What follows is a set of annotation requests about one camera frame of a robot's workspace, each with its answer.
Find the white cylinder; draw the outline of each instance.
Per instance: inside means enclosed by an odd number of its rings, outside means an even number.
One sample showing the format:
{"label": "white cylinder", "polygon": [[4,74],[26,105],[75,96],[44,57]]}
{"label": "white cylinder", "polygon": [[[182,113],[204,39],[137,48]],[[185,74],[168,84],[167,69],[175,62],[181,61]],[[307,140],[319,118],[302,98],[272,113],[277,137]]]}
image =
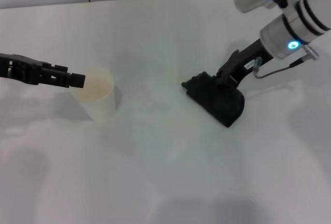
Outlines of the white cylinder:
{"label": "white cylinder", "polygon": [[313,15],[327,28],[331,28],[331,0],[307,0]]}
{"label": "white cylinder", "polygon": [[85,72],[83,88],[72,88],[72,94],[94,121],[103,124],[116,111],[114,79],[105,69]]}

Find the tabletop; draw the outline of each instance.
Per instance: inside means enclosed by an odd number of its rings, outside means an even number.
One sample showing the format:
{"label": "tabletop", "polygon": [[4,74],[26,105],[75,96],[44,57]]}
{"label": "tabletop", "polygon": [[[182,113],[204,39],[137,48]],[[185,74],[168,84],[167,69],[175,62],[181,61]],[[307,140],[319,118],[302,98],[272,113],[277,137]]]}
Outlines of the tabletop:
{"label": "tabletop", "polygon": [[[321,59],[239,89],[230,128],[181,83],[218,68],[281,14],[233,0],[124,0],[0,10],[0,52],[107,68],[97,125],[70,90],[0,80],[0,222],[288,224],[331,219],[331,35]],[[287,66],[300,51],[272,60]]]}

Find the blue led light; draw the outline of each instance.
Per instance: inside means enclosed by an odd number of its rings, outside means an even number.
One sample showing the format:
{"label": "blue led light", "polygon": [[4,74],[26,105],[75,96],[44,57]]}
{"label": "blue led light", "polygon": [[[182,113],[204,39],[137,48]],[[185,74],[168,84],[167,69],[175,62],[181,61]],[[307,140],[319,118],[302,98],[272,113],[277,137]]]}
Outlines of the blue led light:
{"label": "blue led light", "polygon": [[288,48],[291,50],[298,48],[298,46],[300,46],[300,42],[298,41],[292,41],[288,44]]}

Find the paper cup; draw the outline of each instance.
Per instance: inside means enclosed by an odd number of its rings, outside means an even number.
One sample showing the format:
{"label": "paper cup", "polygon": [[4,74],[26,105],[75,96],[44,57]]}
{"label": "paper cup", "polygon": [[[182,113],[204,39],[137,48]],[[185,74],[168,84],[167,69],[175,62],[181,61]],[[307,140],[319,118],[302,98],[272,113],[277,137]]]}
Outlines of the paper cup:
{"label": "paper cup", "polygon": [[85,76],[84,88],[71,92],[91,119],[105,123],[116,111],[114,79],[105,69],[90,69]]}

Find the cable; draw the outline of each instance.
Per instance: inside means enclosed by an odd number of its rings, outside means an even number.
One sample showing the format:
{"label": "cable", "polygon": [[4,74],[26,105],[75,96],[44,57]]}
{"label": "cable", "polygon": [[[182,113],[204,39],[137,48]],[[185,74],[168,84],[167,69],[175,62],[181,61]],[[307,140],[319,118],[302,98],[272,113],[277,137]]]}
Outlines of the cable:
{"label": "cable", "polygon": [[307,57],[307,56],[305,55],[305,56],[303,56],[303,57],[297,59],[297,60],[294,61],[293,63],[291,63],[288,67],[285,67],[285,68],[282,68],[282,69],[279,69],[279,70],[275,70],[275,71],[270,72],[270,73],[268,73],[268,74],[266,74],[266,75],[263,75],[263,76],[258,76],[258,72],[259,72],[259,70],[260,70],[260,66],[262,65],[262,58],[261,58],[261,57],[257,57],[257,58],[255,59],[255,64],[254,64],[254,67],[253,67],[253,75],[254,75],[254,77],[257,78],[257,79],[266,78],[266,77],[268,77],[268,76],[270,76],[270,75],[273,75],[273,74],[276,74],[276,73],[278,73],[278,72],[285,71],[285,70],[291,69],[291,68],[293,68],[293,67],[295,67],[295,66],[298,66],[298,65],[302,64],[303,62],[307,61],[308,58],[309,58],[309,57]]}

